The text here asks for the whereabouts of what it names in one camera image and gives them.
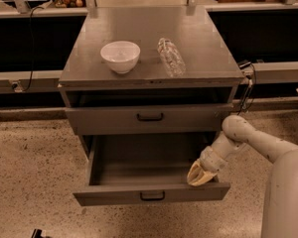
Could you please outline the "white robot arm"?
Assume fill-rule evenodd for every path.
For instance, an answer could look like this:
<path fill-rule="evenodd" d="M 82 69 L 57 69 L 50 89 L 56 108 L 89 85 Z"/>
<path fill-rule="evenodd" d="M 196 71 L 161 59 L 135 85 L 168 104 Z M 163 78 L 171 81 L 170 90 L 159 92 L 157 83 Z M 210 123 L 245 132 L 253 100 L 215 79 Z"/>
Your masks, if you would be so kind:
<path fill-rule="evenodd" d="M 222 131 L 205 147 L 187 174 L 200 186 L 226 165 L 227 156 L 248 145 L 272 164 L 267 181 L 261 238 L 298 238 L 298 145 L 257 130 L 238 115 L 227 116 Z"/>

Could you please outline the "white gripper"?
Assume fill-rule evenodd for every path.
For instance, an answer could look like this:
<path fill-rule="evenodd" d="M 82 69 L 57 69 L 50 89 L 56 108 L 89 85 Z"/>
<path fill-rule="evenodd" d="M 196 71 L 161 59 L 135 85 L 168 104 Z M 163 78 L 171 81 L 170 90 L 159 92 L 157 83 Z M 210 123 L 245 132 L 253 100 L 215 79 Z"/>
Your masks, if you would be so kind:
<path fill-rule="evenodd" d="M 202 150 L 199 160 L 201 163 L 199 161 L 194 161 L 187 174 L 187 183 L 192 186 L 199 186 L 207 183 L 227 164 L 227 161 L 210 146 L 207 146 Z"/>

